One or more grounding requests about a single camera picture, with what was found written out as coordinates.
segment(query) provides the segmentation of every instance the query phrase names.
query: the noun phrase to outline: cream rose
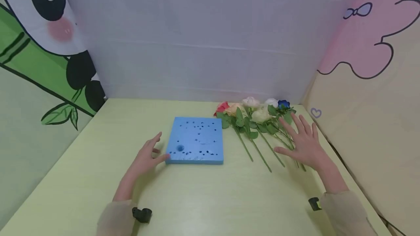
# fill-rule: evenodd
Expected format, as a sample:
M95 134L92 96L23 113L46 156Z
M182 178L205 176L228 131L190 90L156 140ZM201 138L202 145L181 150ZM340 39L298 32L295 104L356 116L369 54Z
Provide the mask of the cream rose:
M252 107L253 109L257 109L260 107L260 102L253 97L248 97L242 100L242 104L245 107Z
M239 108L242 111L242 114L245 114L245 109L244 107L242 107L242 105L240 103L232 103L230 105L230 107L228 107L225 112L226 114L228 114L229 116L236 116L236 111L237 108Z
M271 118L270 113L268 112L267 108L263 108L263 109L259 109L257 111L254 111L254 113L252 113L252 119L251 121L253 122L257 122L257 123L264 123L267 120L269 120Z

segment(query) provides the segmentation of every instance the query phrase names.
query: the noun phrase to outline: beige sleeve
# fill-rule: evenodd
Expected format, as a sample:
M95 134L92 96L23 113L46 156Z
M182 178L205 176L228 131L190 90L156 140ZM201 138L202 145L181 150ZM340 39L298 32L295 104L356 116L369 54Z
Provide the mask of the beige sleeve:
M327 213L337 236L378 236L354 192L324 193L320 204Z
M132 209L137 207L131 200L111 202L98 221L97 236L130 236L135 219Z

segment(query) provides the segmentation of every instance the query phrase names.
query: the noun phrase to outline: table surface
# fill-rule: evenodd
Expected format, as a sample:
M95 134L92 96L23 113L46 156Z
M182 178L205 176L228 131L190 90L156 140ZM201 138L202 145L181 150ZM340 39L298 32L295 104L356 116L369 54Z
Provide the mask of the table surface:
M105 205L143 143L163 132L165 148L174 117L212 117L216 103L110 99L85 127L0 236L92 236ZM295 106L309 123L303 106ZM277 140L267 137L275 146ZM223 130L223 165L165 165L141 177L134 199L153 211L150 224L136 224L133 235L335 235L324 211L308 203L323 184L307 167L298 169L274 157L261 137L251 143L251 162L234 130ZM378 235L390 235L353 178L323 136L321 145L356 192Z

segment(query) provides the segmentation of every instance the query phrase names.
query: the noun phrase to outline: cartoon bow tie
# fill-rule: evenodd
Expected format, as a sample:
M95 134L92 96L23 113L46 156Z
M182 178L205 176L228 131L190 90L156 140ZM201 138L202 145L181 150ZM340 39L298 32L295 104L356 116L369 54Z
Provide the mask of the cartoon bow tie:
M358 15L360 17L366 17L367 15L369 15L370 11L372 10L372 3L368 2L365 3L363 5L361 5L359 8L353 9L353 8L349 8L346 10L346 13L344 14L344 19L348 19L351 16L355 16Z

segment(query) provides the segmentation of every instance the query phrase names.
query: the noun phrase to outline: cartoon wall panel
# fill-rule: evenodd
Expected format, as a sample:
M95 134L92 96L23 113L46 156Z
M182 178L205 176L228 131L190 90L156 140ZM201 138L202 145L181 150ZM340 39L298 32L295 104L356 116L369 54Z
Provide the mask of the cartoon wall panel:
M0 0L0 228L104 103L67 0Z
M347 0L69 0L110 98L298 103Z
M419 0L354 0L305 105L367 196L418 234Z

